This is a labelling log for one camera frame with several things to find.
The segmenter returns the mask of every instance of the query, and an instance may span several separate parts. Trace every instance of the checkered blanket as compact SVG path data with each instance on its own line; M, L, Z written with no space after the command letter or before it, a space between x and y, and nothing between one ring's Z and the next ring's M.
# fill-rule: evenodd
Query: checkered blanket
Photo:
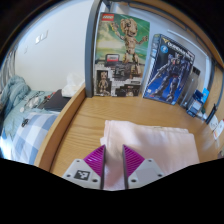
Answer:
M38 150L56 114L30 113L28 123L18 128L13 139L12 159L17 162L33 165Z

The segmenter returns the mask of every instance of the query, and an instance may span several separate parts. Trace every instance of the light switch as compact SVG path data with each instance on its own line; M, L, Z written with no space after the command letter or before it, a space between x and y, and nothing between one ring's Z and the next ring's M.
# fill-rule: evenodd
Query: light switch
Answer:
M40 42L40 36L38 36L37 38L36 38L36 44L38 44Z
M48 34L48 30L41 34L40 39L43 40L43 39L47 38L47 34Z

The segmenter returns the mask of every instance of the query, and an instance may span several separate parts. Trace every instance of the white cloth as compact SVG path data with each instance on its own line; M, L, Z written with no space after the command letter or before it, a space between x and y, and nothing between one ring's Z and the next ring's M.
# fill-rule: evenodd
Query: white cloth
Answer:
M62 89L63 97L72 97L85 82L85 78L77 74L67 76L67 85Z
M123 144L154 159L165 176L199 163L194 135L186 129L106 121L100 143L106 145L104 190L124 189Z

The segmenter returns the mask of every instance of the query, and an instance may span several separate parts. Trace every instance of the wooden desk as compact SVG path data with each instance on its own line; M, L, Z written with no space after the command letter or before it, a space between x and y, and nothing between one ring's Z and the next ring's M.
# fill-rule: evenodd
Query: wooden desk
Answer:
M106 120L188 129L195 136L200 162L217 159L219 146L209 126L192 118L179 105L172 106L141 96L95 96L85 98L81 103L57 149L50 172L61 177L74 159L82 159L99 147Z

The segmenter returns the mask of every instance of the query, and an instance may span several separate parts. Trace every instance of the wall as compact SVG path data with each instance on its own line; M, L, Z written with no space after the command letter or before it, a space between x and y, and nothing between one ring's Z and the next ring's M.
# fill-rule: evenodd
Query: wall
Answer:
M158 33L164 34L172 38L173 40L179 42L181 45L185 46L187 49L192 51L192 53L195 54L194 66L201 71L198 80L199 82L198 90L202 91L204 87L207 88L211 70L211 55L209 52L206 52L206 49L203 49L203 47L197 42L197 40L190 33L188 33L178 25L159 15L131 8L127 5L120 5L118 3L114 3L111 7L110 12L118 14L126 14L150 22L148 58L151 51L151 43L153 35ZM148 71L148 64L146 64L145 69L145 72L147 71Z
M86 28L92 3L65 1L37 20L22 37L15 72L31 89L55 91L66 85L70 74L84 78ZM36 37L46 31L47 38L36 44Z

